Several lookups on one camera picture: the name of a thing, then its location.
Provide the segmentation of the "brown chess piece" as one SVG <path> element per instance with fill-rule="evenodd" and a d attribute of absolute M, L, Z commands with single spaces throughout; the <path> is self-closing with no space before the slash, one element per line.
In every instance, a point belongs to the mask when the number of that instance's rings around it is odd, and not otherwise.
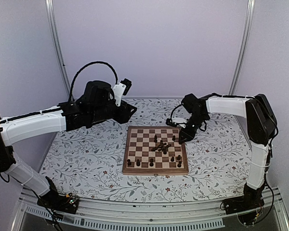
<path fill-rule="evenodd" d="M 160 145 L 158 145 L 159 147 L 164 147 L 164 148 L 169 148 L 169 147 L 171 147 L 171 144 L 166 144 L 166 143 L 163 143 L 163 144 L 160 144 Z"/>

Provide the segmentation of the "wooden chess board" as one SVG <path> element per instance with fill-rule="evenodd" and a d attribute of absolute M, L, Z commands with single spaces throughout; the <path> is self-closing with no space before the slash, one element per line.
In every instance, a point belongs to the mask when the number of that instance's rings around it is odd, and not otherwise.
<path fill-rule="evenodd" d="M 173 127 L 128 127 L 122 173 L 139 176 L 187 175 L 189 172 L 187 153 L 185 145 L 178 142 L 179 131 L 179 128 Z M 155 135 L 158 138 L 156 143 L 154 142 Z M 176 141 L 172 141 L 173 135 L 175 135 Z M 167 154 L 163 154 L 163 151 L 151 151 L 153 147 L 163 143 L 171 144 L 171 147 L 166 148 Z M 177 167 L 179 155 L 182 157 L 181 167 Z M 151 158 L 154 159 L 153 167 L 149 166 Z M 127 165 L 128 159 L 131 160 L 131 166 Z M 141 162 L 139 167 L 136 166 L 137 159 Z"/>

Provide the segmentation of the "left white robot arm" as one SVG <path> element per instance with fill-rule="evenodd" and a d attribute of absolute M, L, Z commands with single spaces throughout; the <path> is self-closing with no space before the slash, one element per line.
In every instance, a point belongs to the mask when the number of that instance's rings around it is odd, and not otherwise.
<path fill-rule="evenodd" d="M 84 94 L 75 102 L 60 103 L 46 110 L 0 117 L 0 173 L 15 178 L 31 188 L 52 209 L 62 205 L 61 196 L 51 186 L 51 180 L 38 174 L 15 154 L 12 145 L 39 135 L 72 131 L 81 127 L 91 128 L 96 124 L 113 119 L 127 123 L 136 112 L 136 107 L 122 100 L 131 87 L 131 81 L 110 84 L 95 80 L 87 83 Z"/>

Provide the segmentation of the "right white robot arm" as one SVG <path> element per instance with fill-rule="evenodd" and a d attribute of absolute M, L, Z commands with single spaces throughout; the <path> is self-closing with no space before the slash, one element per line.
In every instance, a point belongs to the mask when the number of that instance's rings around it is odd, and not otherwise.
<path fill-rule="evenodd" d="M 197 98 L 190 93 L 184 96 L 181 104 L 191 116 L 188 120 L 174 119 L 174 123 L 181 126 L 180 144 L 193 140 L 197 130 L 210 119 L 210 114 L 229 114 L 246 119 L 252 151 L 246 185 L 253 190 L 261 188 L 270 166 L 272 141 L 278 134 L 277 119 L 267 97 L 264 94 L 235 97 L 212 93 Z"/>

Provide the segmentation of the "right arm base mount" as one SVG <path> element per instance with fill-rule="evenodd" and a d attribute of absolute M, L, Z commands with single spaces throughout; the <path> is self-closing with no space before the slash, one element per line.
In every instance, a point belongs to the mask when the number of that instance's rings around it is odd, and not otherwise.
<path fill-rule="evenodd" d="M 262 191 L 263 187 L 255 190 L 245 185 L 243 196 L 222 201 L 223 209 L 227 215 L 243 212 L 238 216 L 239 222 L 246 226 L 254 225 L 264 206 Z"/>

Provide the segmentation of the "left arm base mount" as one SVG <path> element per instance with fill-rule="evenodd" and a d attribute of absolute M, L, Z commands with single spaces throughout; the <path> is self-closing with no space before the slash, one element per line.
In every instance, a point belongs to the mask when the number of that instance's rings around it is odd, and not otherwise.
<path fill-rule="evenodd" d="M 79 197 L 73 193 L 60 194 L 53 181 L 46 177 L 50 185 L 50 191 L 44 196 L 39 196 L 37 205 L 56 211 L 76 214 L 79 205 Z"/>

